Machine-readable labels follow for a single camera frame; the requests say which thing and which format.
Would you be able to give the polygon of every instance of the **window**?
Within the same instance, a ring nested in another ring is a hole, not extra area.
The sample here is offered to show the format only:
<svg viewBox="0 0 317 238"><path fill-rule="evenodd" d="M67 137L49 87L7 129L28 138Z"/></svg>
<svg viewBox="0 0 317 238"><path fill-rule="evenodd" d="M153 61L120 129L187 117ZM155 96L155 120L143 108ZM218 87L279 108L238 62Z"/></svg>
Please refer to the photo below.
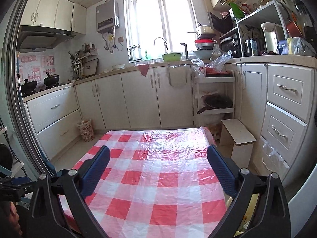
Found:
<svg viewBox="0 0 317 238"><path fill-rule="evenodd" d="M196 31L194 12L190 0L127 0L127 28L130 61L161 58L168 51L183 53L186 43L188 51L196 50L193 41Z"/></svg>

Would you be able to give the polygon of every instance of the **red and white checkered tablecloth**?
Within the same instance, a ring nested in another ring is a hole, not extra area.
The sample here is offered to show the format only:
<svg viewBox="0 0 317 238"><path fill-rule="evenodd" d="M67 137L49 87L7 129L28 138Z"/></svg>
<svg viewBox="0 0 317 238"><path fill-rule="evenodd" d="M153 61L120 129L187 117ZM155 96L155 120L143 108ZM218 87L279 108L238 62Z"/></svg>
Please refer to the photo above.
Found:
<svg viewBox="0 0 317 238"><path fill-rule="evenodd" d="M85 201L111 238L208 237L226 212L203 130L110 131L74 168L103 145L111 159Z"/></svg>

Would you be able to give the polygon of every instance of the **trash can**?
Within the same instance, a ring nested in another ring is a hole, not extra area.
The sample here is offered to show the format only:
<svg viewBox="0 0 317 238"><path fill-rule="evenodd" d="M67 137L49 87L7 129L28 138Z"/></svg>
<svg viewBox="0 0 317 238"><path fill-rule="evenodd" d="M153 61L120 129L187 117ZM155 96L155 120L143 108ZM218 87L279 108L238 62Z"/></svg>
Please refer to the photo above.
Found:
<svg viewBox="0 0 317 238"><path fill-rule="evenodd" d="M77 127L79 128L80 135L85 142L89 142L95 138L93 127L91 125L91 119L79 122Z"/></svg>

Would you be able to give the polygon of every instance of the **white drawer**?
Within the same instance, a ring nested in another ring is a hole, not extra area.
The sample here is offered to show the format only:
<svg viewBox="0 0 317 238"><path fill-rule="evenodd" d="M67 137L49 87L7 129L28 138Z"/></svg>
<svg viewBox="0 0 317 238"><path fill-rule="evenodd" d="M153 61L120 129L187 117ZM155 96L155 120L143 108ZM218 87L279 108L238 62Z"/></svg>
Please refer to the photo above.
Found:
<svg viewBox="0 0 317 238"><path fill-rule="evenodd" d="M308 123L314 92L311 68L269 64L267 100Z"/></svg>
<svg viewBox="0 0 317 238"><path fill-rule="evenodd" d="M79 110L76 110L37 134L49 160L80 135L77 128L77 123L80 121Z"/></svg>
<svg viewBox="0 0 317 238"><path fill-rule="evenodd" d="M32 99L27 105L36 133L78 109L72 86Z"/></svg>
<svg viewBox="0 0 317 238"><path fill-rule="evenodd" d="M269 157L263 151L263 144L265 139L261 136L260 140L256 143L256 147L252 154L252 162L256 167L259 175L268 176L271 172L276 172L283 181L289 167L282 162L278 162L275 157Z"/></svg>
<svg viewBox="0 0 317 238"><path fill-rule="evenodd" d="M288 165L291 165L301 147L307 124L267 103L262 136L278 151Z"/></svg>

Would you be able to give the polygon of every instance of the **silver screw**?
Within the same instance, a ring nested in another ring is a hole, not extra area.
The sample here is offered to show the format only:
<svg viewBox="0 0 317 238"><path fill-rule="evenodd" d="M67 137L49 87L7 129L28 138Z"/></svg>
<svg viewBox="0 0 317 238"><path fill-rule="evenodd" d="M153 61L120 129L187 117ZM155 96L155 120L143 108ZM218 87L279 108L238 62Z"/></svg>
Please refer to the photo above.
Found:
<svg viewBox="0 0 317 238"><path fill-rule="evenodd" d="M74 176L76 173L77 173L76 169L71 169L71 170L69 170L68 175L69 176Z"/></svg>
<svg viewBox="0 0 317 238"><path fill-rule="evenodd" d="M40 180L44 180L46 178L46 174L41 174L39 178Z"/></svg>
<svg viewBox="0 0 317 238"><path fill-rule="evenodd" d="M247 168L241 168L240 169L240 172L243 174L243 175L248 175L250 173L250 171L247 169Z"/></svg>
<svg viewBox="0 0 317 238"><path fill-rule="evenodd" d="M271 176L272 176L274 179L277 179L277 178L278 178L278 174L275 173L275 172L271 173Z"/></svg>

